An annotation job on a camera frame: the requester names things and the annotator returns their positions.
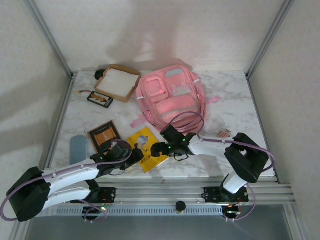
marble table surface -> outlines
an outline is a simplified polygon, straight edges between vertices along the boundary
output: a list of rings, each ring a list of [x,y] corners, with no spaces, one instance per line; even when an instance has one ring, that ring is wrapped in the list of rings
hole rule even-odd
[[[257,112],[245,74],[241,71],[195,71],[199,74],[205,89],[207,99],[220,96],[221,100],[207,107],[207,116],[202,135],[217,137],[221,129],[229,129],[232,137],[237,133],[245,133],[260,147],[266,143],[259,124]],[[114,101],[106,109],[87,101],[89,93],[77,93],[79,90],[94,90],[97,80],[94,71],[80,71],[77,73],[67,112],[63,121],[56,150],[51,162],[51,168],[68,166],[70,154],[70,139],[77,135],[87,135],[87,132],[113,120],[122,139],[126,139],[148,126],[160,142],[164,142],[161,135],[149,124],[131,128],[130,124],[136,120],[139,110],[135,95],[128,103]],[[94,154],[90,140],[87,141],[87,155]],[[104,176],[105,178],[185,178],[185,177],[225,177],[232,171],[226,159],[207,155],[190,156],[189,159],[177,162],[168,158],[162,164],[144,173],[139,164],[127,169],[121,176]],[[262,176],[275,176],[270,169]]]

white wall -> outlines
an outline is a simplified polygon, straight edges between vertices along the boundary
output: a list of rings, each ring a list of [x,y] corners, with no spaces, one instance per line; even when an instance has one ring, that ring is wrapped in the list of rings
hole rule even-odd
[[[22,0],[0,7],[0,202],[51,140],[68,78]],[[14,217],[10,204],[5,213]],[[1,239],[14,223],[0,219]]]
[[[72,71],[248,70],[283,0],[36,0]]]
[[[276,168],[320,239],[320,1],[296,0],[252,80]]]

cardboard box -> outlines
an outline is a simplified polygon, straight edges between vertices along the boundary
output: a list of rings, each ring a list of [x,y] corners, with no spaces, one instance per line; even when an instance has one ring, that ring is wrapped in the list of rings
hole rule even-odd
[[[98,85],[104,80],[104,78],[108,77],[108,71],[111,69],[115,69],[118,71],[122,71],[122,72],[126,72],[128,74],[132,74],[132,75],[137,75],[137,80],[135,82],[134,87],[130,90],[130,92],[126,95],[126,96],[119,96],[116,94],[113,94],[111,92],[106,92],[106,91],[102,91],[101,89],[97,89]],[[98,82],[96,83],[96,85],[94,86],[94,89],[97,93],[103,94],[105,96],[108,96],[110,98],[113,98],[115,100],[127,103],[129,101],[129,99],[131,98],[132,94],[134,94],[136,88],[138,87],[139,84],[139,80],[141,78],[141,72],[125,67],[125,66],[120,66],[120,65],[116,65],[116,64],[111,64],[103,73],[103,76],[98,80]]]

small book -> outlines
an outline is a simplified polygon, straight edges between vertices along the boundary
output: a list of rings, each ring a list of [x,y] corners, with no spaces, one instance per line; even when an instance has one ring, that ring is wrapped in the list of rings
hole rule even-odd
[[[143,152],[144,158],[139,161],[139,164],[145,173],[148,173],[150,170],[154,169],[156,166],[168,159],[168,156],[151,156],[152,145],[158,143],[159,141],[148,127],[145,127],[133,134],[126,141],[131,145],[132,149],[137,148]]]
[[[104,154],[108,152],[112,141],[121,139],[121,136],[114,125],[113,121],[109,121],[88,132],[88,136],[97,153]]]

yellow book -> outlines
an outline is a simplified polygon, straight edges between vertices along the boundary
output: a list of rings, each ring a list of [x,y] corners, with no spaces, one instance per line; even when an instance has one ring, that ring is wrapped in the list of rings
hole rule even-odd
[[[159,141],[148,127],[145,127],[133,134],[126,141],[131,145],[132,149],[138,148],[143,152],[144,158],[139,161],[139,164],[145,173],[154,169],[156,166],[168,159],[168,156],[151,156],[152,145],[158,143]]]

